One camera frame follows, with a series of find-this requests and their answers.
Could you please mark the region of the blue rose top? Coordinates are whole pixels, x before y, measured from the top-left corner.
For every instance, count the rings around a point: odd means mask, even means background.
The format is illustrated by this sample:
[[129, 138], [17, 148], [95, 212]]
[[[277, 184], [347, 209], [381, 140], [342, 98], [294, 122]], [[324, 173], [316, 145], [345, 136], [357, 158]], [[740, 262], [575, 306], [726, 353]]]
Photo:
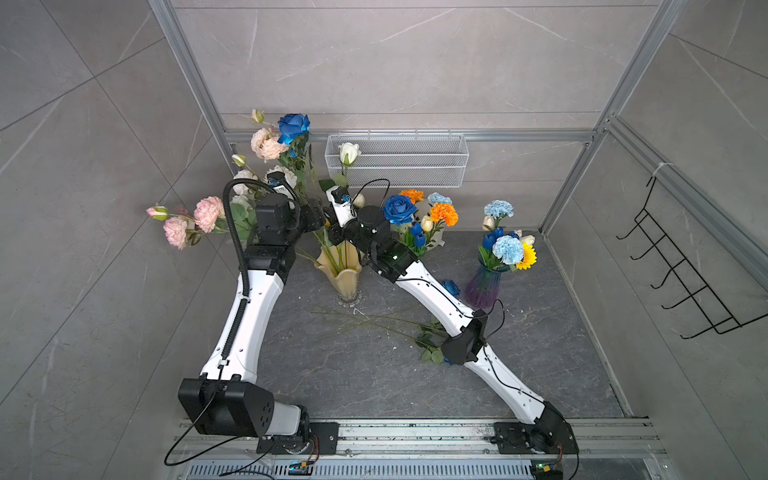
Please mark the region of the blue rose top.
[[278, 120], [278, 141], [283, 145], [290, 145], [297, 138], [306, 138], [310, 125], [309, 117], [304, 114], [286, 114]]

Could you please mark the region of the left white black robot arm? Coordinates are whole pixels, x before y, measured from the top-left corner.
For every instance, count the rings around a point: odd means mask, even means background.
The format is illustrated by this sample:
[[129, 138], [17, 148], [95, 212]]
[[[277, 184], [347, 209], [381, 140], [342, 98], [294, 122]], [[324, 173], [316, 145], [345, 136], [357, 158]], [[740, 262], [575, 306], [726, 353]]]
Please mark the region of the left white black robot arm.
[[254, 210], [255, 226], [236, 245], [240, 278], [222, 335], [199, 376], [182, 381], [178, 398], [200, 434], [265, 437], [298, 449], [310, 439], [308, 412], [257, 386], [258, 360], [296, 260], [295, 245], [322, 228], [325, 218], [318, 200], [297, 206], [281, 193], [262, 197]]

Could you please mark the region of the yellow wavy glass vase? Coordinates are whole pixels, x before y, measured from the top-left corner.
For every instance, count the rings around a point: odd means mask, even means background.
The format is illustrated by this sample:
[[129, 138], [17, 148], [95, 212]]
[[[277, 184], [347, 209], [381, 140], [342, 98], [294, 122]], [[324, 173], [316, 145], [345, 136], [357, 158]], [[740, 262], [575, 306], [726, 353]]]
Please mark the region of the yellow wavy glass vase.
[[326, 275], [343, 302], [351, 303], [357, 299], [362, 265], [357, 249], [350, 242], [322, 245], [315, 267]]

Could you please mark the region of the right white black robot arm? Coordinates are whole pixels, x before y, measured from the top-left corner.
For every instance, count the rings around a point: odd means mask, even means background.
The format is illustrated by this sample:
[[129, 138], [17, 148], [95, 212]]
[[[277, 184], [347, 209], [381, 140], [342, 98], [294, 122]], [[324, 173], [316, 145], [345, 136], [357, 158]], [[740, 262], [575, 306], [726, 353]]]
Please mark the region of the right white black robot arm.
[[381, 277], [412, 295], [447, 332], [443, 355], [481, 378], [511, 409], [515, 432], [505, 440], [537, 453], [580, 453], [576, 435], [563, 415], [515, 376], [488, 345], [488, 314], [455, 298], [403, 243], [393, 237], [384, 212], [375, 206], [357, 210], [350, 202], [323, 208], [333, 244], [349, 242]]

